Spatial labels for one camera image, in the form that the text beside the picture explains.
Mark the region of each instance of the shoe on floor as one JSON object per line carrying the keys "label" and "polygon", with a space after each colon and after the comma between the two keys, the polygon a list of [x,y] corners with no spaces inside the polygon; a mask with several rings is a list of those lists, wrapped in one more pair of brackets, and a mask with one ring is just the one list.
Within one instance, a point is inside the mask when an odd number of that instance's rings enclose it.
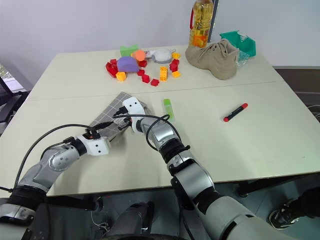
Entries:
{"label": "shoe on floor", "polygon": [[283,230],[298,222],[299,217],[296,217],[292,212],[288,211],[290,202],[292,202],[292,200],[282,208],[270,213],[269,222],[275,229]]}
{"label": "shoe on floor", "polygon": [[237,72],[238,49],[227,39],[204,48],[190,45],[185,51],[188,62],[199,69],[208,69],[218,79],[226,80]]}

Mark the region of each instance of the red marker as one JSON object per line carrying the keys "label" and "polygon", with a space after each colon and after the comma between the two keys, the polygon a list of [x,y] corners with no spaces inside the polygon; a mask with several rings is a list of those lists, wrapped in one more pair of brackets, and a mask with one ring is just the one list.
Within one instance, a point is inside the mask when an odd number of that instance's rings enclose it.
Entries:
{"label": "red marker", "polygon": [[230,113],[229,116],[226,116],[223,118],[223,121],[229,122],[230,119],[232,119],[234,116],[236,116],[238,113],[240,113],[243,109],[248,107],[248,103],[242,104],[240,107],[238,107],[236,110],[234,110],[232,113]]}

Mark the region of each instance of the black cable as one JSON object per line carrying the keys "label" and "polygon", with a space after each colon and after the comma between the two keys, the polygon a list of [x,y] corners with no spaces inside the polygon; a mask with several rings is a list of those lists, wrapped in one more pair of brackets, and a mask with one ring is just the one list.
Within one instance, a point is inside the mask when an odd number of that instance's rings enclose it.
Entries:
{"label": "black cable", "polygon": [[150,127],[147,129],[146,133],[145,133],[145,139],[146,139],[146,142],[148,143],[148,145],[158,151],[154,146],[151,145],[150,141],[149,141],[149,132],[151,130],[151,128],[156,124],[158,123],[159,121],[164,121],[166,124],[168,124],[172,129],[173,131],[175,132],[175,134],[178,136],[178,138],[181,140],[180,138],[180,135],[177,131],[177,129],[168,121],[168,119],[170,118],[170,115],[169,114],[166,114],[166,115],[163,115],[163,116],[154,116],[154,115],[144,115],[144,114],[125,114],[125,115],[119,115],[119,116],[113,116],[114,119],[120,119],[120,118],[126,118],[126,117],[145,117],[145,118],[154,118],[154,119],[157,119],[155,122],[153,122]]}
{"label": "black cable", "polygon": [[0,190],[7,191],[7,192],[9,192],[9,193],[12,193],[12,191],[13,191],[12,188],[6,188],[6,187],[3,187],[3,186],[0,186]]}
{"label": "black cable", "polygon": [[181,220],[181,219],[182,219],[182,221],[183,221],[183,225],[184,225],[185,230],[186,230],[186,232],[188,233],[190,239],[191,239],[191,240],[195,240],[194,236],[192,235],[192,233],[191,233],[191,231],[190,231],[190,228],[188,227],[186,218],[185,218],[184,213],[183,213],[183,207],[182,207],[182,206],[179,207],[179,224],[180,224],[180,220]]}
{"label": "black cable", "polygon": [[50,238],[51,238],[51,214],[50,214],[50,208],[49,208],[48,197],[47,196],[45,196],[45,198],[44,198],[44,204],[45,204],[45,208],[46,208],[46,216],[48,218],[48,236],[47,236],[47,240],[50,240]]}
{"label": "black cable", "polygon": [[61,144],[64,144],[64,142],[61,141],[61,142],[58,142],[58,143],[56,143],[56,144],[52,144],[51,146],[48,146],[48,147],[42,152],[40,159],[42,159],[42,157],[44,156],[45,152],[48,151],[50,148],[59,146],[59,145],[61,145]]}
{"label": "black cable", "polygon": [[23,159],[22,159],[22,162],[21,162],[21,164],[20,164],[18,173],[17,173],[17,175],[16,175],[15,181],[14,181],[14,188],[15,188],[15,187],[18,185],[18,183],[19,183],[19,178],[20,178],[22,169],[24,168],[24,165],[25,165],[25,163],[26,163],[26,160],[27,160],[29,154],[31,153],[31,151],[34,149],[34,147],[35,147],[42,139],[44,139],[46,136],[48,136],[49,134],[53,133],[54,131],[59,130],[59,129],[63,129],[63,128],[68,128],[68,127],[81,127],[81,128],[93,129],[92,126],[83,125],[83,124],[65,124],[65,125],[57,126],[57,127],[53,128],[53,129],[51,129],[50,131],[47,131],[45,134],[43,134],[41,137],[39,137],[39,138],[31,145],[31,147],[29,148],[29,150],[28,150],[28,151],[26,152],[26,154],[24,155],[24,157],[23,157]]}

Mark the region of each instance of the beige shoe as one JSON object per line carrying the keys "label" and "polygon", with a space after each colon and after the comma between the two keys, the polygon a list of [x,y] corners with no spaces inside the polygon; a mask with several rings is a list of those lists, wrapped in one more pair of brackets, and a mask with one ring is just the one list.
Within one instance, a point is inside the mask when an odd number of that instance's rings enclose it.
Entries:
{"label": "beige shoe", "polygon": [[208,69],[218,79],[226,80],[237,72],[238,49],[227,39],[204,48],[189,46],[185,51],[188,62],[199,69]]}

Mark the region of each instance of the black chair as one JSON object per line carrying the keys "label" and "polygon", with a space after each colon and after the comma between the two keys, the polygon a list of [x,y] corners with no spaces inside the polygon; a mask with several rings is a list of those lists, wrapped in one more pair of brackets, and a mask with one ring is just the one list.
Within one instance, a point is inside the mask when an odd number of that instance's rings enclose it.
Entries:
{"label": "black chair", "polygon": [[9,123],[10,116],[21,107],[28,94],[21,91],[13,93],[0,77],[0,106],[5,104],[0,110],[0,123]]}

